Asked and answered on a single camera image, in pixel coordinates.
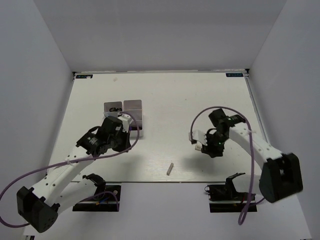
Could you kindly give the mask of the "black handled scissors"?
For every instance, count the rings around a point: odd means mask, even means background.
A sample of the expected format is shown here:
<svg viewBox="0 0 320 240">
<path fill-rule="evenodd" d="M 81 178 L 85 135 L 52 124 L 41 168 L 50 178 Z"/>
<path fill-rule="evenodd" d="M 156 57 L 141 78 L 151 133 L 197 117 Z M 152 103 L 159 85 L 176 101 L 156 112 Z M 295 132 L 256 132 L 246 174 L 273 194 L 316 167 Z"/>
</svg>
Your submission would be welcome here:
<svg viewBox="0 0 320 240">
<path fill-rule="evenodd" d="M 122 108 L 121 107 L 111 107 L 109 109 L 109 112 L 121 112 Z"/>
</svg>

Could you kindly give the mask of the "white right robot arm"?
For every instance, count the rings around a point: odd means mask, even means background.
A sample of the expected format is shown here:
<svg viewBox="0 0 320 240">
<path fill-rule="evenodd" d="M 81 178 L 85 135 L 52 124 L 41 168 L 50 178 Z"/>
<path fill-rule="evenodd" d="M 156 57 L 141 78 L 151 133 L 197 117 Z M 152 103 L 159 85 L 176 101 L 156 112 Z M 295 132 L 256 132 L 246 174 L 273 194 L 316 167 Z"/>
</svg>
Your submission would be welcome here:
<svg viewBox="0 0 320 240">
<path fill-rule="evenodd" d="M 209 119 L 213 128 L 207 132 L 195 130 L 192 138 L 201 143 L 201 152 L 211 158 L 223 156 L 225 142 L 232 140 L 261 169 L 260 175 L 235 173 L 225 180 L 215 201 L 236 200 L 243 194 L 261 195 L 270 203 L 300 193 L 303 181 L 300 161 L 293 153 L 283 153 L 254 133 L 239 114 L 228 116 L 219 108 Z"/>
</svg>

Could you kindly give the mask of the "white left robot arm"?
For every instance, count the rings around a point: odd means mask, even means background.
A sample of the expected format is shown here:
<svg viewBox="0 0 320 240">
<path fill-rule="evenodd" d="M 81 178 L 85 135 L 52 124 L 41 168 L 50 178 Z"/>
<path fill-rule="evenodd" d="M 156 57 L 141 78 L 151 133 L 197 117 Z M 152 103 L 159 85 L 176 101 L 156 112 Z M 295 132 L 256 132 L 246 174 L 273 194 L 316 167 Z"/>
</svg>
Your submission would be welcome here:
<svg viewBox="0 0 320 240">
<path fill-rule="evenodd" d="M 100 126 L 90 128 L 63 162 L 54 166 L 33 186 L 23 186 L 18 190 L 16 199 L 19 215 L 38 233 L 43 233 L 67 208 L 89 197 L 96 200 L 103 198 L 106 182 L 93 173 L 83 175 L 82 180 L 69 190 L 66 187 L 109 149 L 117 153 L 127 152 L 131 147 L 130 125 L 133 121 L 130 115 L 120 114 L 118 117 L 105 117 Z"/>
</svg>

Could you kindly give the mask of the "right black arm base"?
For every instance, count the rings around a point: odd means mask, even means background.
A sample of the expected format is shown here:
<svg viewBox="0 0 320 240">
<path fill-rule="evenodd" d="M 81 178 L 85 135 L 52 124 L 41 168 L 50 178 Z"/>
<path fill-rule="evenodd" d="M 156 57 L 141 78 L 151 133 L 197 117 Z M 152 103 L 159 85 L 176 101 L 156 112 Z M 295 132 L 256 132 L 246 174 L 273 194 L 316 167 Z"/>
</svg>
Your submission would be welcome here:
<svg viewBox="0 0 320 240">
<path fill-rule="evenodd" d="M 208 195 L 210 213 L 240 213 L 248 201 L 251 176 L 235 173 L 225 179 L 208 183 L 204 192 Z"/>
</svg>

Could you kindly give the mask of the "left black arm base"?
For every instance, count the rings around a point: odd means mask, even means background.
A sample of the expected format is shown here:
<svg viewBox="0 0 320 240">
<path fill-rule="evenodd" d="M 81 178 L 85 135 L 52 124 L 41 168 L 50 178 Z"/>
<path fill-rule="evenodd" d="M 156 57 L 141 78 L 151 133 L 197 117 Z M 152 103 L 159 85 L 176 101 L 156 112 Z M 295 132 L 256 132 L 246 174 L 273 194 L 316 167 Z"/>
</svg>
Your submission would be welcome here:
<svg viewBox="0 0 320 240">
<path fill-rule="evenodd" d="M 94 193 L 88 200 L 75 204 L 73 212 L 118 212 L 120 210 L 122 185 L 107 183 L 97 174 L 84 175 L 83 180 L 89 180 L 94 185 Z"/>
</svg>

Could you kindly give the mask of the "purple cap highlighter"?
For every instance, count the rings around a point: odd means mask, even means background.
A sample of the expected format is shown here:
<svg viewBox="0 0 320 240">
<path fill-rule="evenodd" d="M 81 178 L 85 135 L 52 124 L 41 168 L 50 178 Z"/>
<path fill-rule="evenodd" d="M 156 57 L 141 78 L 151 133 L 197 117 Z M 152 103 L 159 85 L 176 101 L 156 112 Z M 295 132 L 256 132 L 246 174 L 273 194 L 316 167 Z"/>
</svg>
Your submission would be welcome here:
<svg viewBox="0 0 320 240">
<path fill-rule="evenodd" d="M 137 130 L 142 131 L 143 130 L 142 127 L 136 127 L 136 126 L 130 126 L 129 129 L 130 129 L 130 131 L 137 131 Z"/>
</svg>

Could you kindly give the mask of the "small beige eraser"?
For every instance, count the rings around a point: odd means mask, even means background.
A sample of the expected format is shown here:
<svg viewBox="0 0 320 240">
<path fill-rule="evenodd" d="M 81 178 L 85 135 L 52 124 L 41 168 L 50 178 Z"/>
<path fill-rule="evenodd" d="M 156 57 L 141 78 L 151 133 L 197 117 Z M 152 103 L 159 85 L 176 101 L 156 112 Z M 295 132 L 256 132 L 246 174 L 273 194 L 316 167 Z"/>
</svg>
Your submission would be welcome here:
<svg viewBox="0 0 320 240">
<path fill-rule="evenodd" d="M 200 151 L 200 152 L 202 151 L 202 145 L 201 144 L 196 144 L 194 148 L 195 148 L 196 151 Z"/>
</svg>

